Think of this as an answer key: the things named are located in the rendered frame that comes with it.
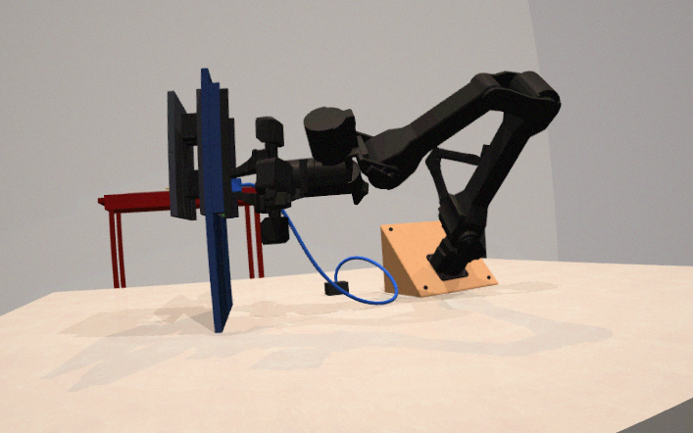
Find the blue ethernet cable with plug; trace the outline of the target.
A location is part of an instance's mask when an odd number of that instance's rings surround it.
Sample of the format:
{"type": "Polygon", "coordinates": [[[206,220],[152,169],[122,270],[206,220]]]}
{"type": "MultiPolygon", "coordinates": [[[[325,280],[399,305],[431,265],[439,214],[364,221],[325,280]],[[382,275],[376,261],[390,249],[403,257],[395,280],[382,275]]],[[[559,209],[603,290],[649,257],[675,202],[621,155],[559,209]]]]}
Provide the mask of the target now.
{"type": "MultiPolygon", "coordinates": [[[[233,192],[233,193],[235,193],[235,192],[242,192],[242,188],[244,188],[244,187],[252,186],[252,187],[255,188],[255,184],[252,184],[252,183],[241,183],[241,178],[233,178],[231,181],[232,181],[232,192],[233,192]]],[[[284,217],[288,217],[288,215],[287,215],[287,213],[285,212],[285,210],[280,210],[280,212],[282,213],[282,215],[283,215],[284,217]]],[[[349,298],[351,298],[351,299],[353,299],[353,300],[355,300],[355,301],[358,301],[358,302],[364,303],[364,304],[368,304],[368,305],[381,306],[381,305],[390,304],[390,303],[392,303],[393,301],[395,301],[395,299],[396,299],[397,296],[398,296],[398,288],[397,288],[397,285],[396,285],[396,283],[395,283],[395,281],[394,281],[395,279],[393,278],[393,276],[392,276],[384,267],[382,267],[381,265],[379,265],[379,264],[376,263],[375,261],[370,260],[370,259],[368,259],[368,258],[364,258],[364,257],[350,257],[350,258],[345,259],[344,261],[342,261],[342,262],[338,265],[338,267],[336,268],[336,270],[335,270],[335,273],[334,273],[334,283],[333,283],[333,282],[323,273],[323,271],[320,269],[320,267],[319,267],[319,266],[317,265],[317,263],[314,261],[314,259],[312,258],[312,256],[310,255],[309,251],[307,250],[306,246],[304,245],[302,239],[300,238],[300,236],[299,236],[297,230],[295,229],[295,227],[294,227],[294,225],[293,225],[293,223],[291,222],[291,220],[290,220],[289,217],[288,217],[288,224],[289,224],[289,226],[290,226],[292,232],[294,233],[294,235],[295,235],[297,241],[299,242],[301,248],[303,249],[304,253],[305,253],[306,256],[308,257],[308,259],[310,260],[310,262],[312,263],[312,265],[314,266],[314,268],[318,271],[318,273],[323,277],[323,279],[324,279],[326,282],[328,282],[329,284],[331,284],[331,285],[332,285],[335,289],[337,289],[339,292],[341,292],[341,293],[344,294],[345,296],[347,296],[347,297],[349,297],[349,298]],[[363,261],[369,262],[369,263],[371,263],[371,264],[377,266],[378,268],[380,268],[386,275],[388,275],[388,277],[389,277],[389,278],[391,279],[391,281],[393,282],[392,285],[393,285],[393,287],[394,287],[394,296],[393,296],[391,299],[386,300],[386,301],[382,301],[382,302],[368,301],[368,300],[364,300],[364,299],[358,298],[358,297],[356,297],[356,296],[354,296],[354,295],[348,293],[347,291],[345,291],[345,290],[343,290],[341,287],[339,287],[337,284],[335,284],[335,283],[337,283],[337,274],[338,274],[338,270],[341,268],[342,265],[344,265],[346,262],[349,262],[349,261],[351,261],[351,260],[363,260],[363,261]]]]}

